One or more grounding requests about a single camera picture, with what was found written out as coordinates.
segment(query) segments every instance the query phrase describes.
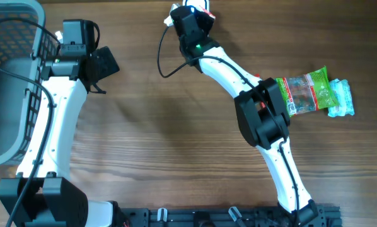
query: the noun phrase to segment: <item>wooden surface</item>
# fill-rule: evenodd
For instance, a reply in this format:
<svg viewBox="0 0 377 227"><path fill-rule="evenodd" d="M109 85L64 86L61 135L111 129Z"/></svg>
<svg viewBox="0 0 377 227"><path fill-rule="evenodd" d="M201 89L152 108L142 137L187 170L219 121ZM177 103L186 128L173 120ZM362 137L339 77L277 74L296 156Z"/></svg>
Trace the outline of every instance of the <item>wooden surface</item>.
<svg viewBox="0 0 377 227"><path fill-rule="evenodd" d="M100 26L121 70L88 95L72 150L72 182L122 207L274 206L264 160L243 140L232 98L194 68L163 79L156 50L170 2L45 4L47 28L83 18ZM324 65L351 85L355 116L291 119L291 149L317 203L340 206L344 226L377 226L377 1L216 1L211 35L262 78ZM173 30L161 65L183 62ZM0 166L0 178L16 168ZM0 226L8 218L0 203Z"/></svg>

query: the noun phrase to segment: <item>green package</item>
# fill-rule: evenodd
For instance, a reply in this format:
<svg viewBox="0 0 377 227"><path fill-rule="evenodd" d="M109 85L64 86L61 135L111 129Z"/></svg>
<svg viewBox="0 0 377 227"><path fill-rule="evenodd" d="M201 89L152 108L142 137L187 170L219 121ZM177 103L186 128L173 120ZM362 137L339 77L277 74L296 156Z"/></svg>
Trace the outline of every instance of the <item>green package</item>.
<svg viewBox="0 0 377 227"><path fill-rule="evenodd" d="M339 105L328 83L326 66L302 76L275 80L290 116Z"/></svg>

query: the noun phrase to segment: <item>gray plastic bin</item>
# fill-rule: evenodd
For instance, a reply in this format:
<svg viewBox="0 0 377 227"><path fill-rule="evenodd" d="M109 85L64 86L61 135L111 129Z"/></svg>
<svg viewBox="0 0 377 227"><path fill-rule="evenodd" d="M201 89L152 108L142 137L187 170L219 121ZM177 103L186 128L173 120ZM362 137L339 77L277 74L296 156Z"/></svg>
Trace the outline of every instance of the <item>gray plastic bin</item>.
<svg viewBox="0 0 377 227"><path fill-rule="evenodd" d="M21 17L45 25L43 7L33 0L0 1L0 19ZM40 65L55 53L51 37L20 21L0 24L0 67L40 80ZM35 60L31 53L38 55ZM0 165L22 161L32 137L41 90L25 81L0 73Z"/></svg>

